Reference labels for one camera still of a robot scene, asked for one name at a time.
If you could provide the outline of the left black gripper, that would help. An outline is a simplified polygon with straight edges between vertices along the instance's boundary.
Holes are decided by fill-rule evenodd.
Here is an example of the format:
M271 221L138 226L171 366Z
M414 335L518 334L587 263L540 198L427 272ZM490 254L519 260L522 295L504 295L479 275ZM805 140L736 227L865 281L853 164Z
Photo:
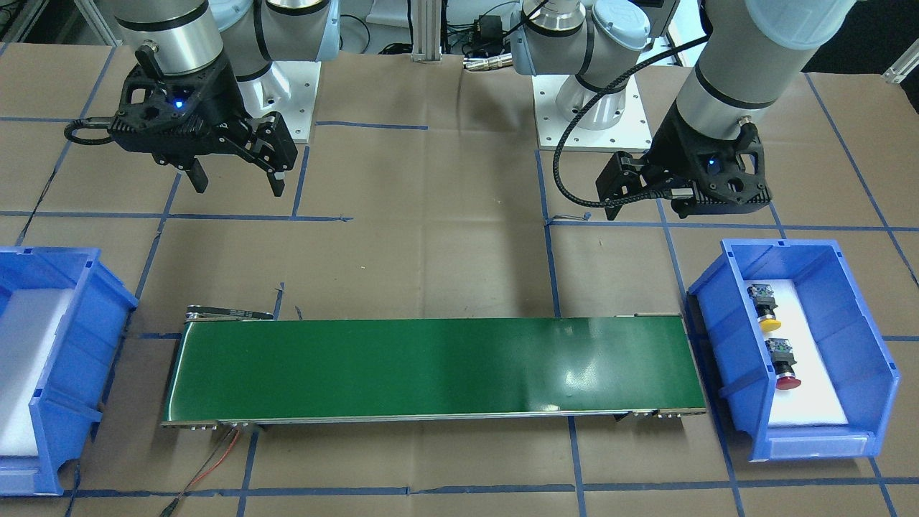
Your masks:
M685 122L670 108L654 134L650 164L644 157L614 152L597 178L600 202L614 220L625 204L652 200L663 189L664 170L691 187L693 195L673 200L680 218L690 215L745 215L767 207L772 193L765 179L765 152L754 122L743 118L733 139L715 139Z

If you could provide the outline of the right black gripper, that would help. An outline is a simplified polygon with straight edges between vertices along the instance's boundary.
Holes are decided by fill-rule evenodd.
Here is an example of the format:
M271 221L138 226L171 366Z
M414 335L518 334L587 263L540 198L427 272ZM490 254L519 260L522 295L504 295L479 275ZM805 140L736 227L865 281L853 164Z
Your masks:
M109 124L115 143L171 163L190 160L186 175L200 194L209 177L194 158L232 154L242 145L243 158L265 171L274 197L282 196L286 173L298 157L296 144L282 113L248 117L226 55L184 75L165 75L154 55L136 58Z

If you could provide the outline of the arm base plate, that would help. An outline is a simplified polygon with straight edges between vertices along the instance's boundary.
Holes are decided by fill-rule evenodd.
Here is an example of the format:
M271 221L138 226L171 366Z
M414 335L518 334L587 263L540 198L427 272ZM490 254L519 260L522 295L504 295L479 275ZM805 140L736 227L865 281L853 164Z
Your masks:
M564 129L579 108L593 97L573 75L538 75L532 78L538 147L555 149ZM644 152L652 143L637 78L625 89L602 98L578 121L564 145L584 152Z
M239 82L246 110L254 118L282 114L296 144L311 141L320 62L273 62L259 78Z

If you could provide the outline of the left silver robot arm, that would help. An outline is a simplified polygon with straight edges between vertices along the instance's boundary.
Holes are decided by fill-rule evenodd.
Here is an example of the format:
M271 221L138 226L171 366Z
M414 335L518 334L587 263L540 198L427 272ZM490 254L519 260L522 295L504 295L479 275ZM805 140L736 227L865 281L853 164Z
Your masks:
M522 1L508 38L516 72L565 77L557 106L566 125L555 143L552 174L570 202L604 210L669 200L681 218L745 215L773 199L757 122L814 53L831 39L851 1L701 1L704 33L645 60L652 23L630 1ZM620 120L627 85L640 70L701 47L641 156L612 154L595 180L597 196L574 195L561 177L561 152L579 125Z

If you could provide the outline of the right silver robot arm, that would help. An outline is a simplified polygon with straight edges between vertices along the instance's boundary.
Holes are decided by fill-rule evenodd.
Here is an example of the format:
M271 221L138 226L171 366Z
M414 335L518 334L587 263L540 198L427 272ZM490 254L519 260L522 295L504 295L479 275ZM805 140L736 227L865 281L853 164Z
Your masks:
M108 140L177 168L200 193L200 157L240 157L282 196L298 150L285 121L294 80L280 65L335 59L338 2L122 1L114 17L136 66L116 113L96 122Z

